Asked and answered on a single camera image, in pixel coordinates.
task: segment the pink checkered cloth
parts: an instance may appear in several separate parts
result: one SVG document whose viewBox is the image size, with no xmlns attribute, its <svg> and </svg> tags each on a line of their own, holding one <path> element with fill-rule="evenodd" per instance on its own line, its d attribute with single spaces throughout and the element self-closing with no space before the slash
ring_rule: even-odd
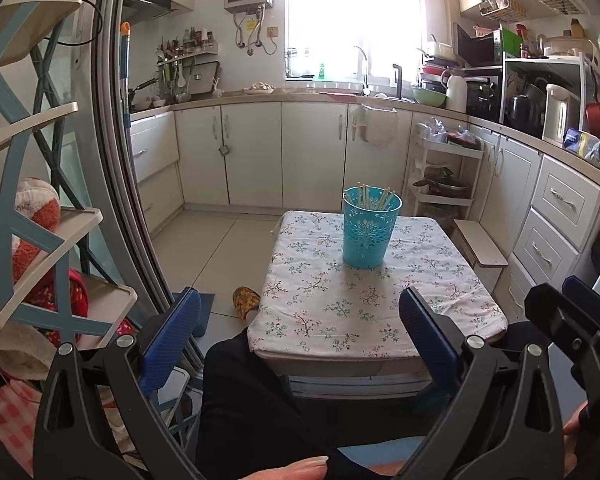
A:
<svg viewBox="0 0 600 480">
<path fill-rule="evenodd" d="M 42 394 L 11 380 L 0 388 L 0 440 L 22 468 L 33 476 L 33 434 Z"/>
</svg>

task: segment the screw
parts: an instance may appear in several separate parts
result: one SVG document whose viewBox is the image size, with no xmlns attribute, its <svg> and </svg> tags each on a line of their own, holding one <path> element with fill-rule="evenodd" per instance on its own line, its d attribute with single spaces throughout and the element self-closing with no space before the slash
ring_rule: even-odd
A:
<svg viewBox="0 0 600 480">
<path fill-rule="evenodd" d="M 74 346 L 71 343 L 62 343 L 60 348 L 58 349 L 58 353 L 60 355 L 68 355 L 74 349 Z"/>
<path fill-rule="evenodd" d="M 484 346 L 484 339 L 477 335 L 471 335 L 466 339 L 467 344 L 476 350 Z"/>
<path fill-rule="evenodd" d="M 529 352 L 534 357 L 540 357 L 542 355 L 542 349 L 538 345 L 535 345 L 535 344 L 531 344 L 528 347 L 526 347 L 526 351 Z"/>
<path fill-rule="evenodd" d="M 121 335 L 116 339 L 116 345 L 120 348 L 127 348 L 134 343 L 134 337 L 131 334 Z"/>
</svg>

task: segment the faucet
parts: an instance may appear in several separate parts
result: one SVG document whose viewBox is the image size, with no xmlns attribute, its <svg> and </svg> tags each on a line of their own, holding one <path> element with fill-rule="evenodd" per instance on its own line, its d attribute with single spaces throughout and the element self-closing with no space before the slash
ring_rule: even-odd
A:
<svg viewBox="0 0 600 480">
<path fill-rule="evenodd" d="M 394 68 L 398 71 L 398 75 L 395 78 L 395 82 L 398 85 L 395 89 L 395 96 L 398 99 L 402 99 L 402 67 L 394 63 Z"/>
<path fill-rule="evenodd" d="M 366 70 L 365 70 L 365 79 L 364 79 L 364 84 L 362 86 L 362 95 L 363 96 L 368 96 L 369 94 L 371 94 L 371 90 L 369 90 L 369 60 L 366 57 L 366 53 L 364 50 L 362 50 L 361 47 L 357 46 L 357 45 L 353 45 L 353 48 L 358 49 L 360 52 L 362 52 L 362 56 L 365 58 L 365 63 L 366 63 Z"/>
</svg>

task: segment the table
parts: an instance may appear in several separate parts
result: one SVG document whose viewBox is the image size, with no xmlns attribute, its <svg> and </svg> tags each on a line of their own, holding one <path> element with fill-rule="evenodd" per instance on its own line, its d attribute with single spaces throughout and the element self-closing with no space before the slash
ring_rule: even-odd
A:
<svg viewBox="0 0 600 480">
<path fill-rule="evenodd" d="M 507 318 L 435 220 L 398 217 L 382 266 L 342 260 L 342 215 L 289 211 L 248 330 L 250 348 L 279 374 L 426 373 L 398 316 L 415 286 L 465 335 L 496 338 Z"/>
</svg>

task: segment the black pants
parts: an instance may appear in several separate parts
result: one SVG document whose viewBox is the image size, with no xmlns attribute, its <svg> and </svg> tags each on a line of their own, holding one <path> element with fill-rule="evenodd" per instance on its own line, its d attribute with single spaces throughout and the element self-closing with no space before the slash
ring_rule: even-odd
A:
<svg viewBox="0 0 600 480">
<path fill-rule="evenodd" d="M 495 346 L 542 344 L 529 322 L 510 325 Z M 384 477 L 345 457 L 302 418 L 272 370 L 249 350 L 247 331 L 213 345 L 205 357 L 196 466 L 208 480 L 238 480 L 263 469 L 328 456 L 329 480 Z"/>
</svg>

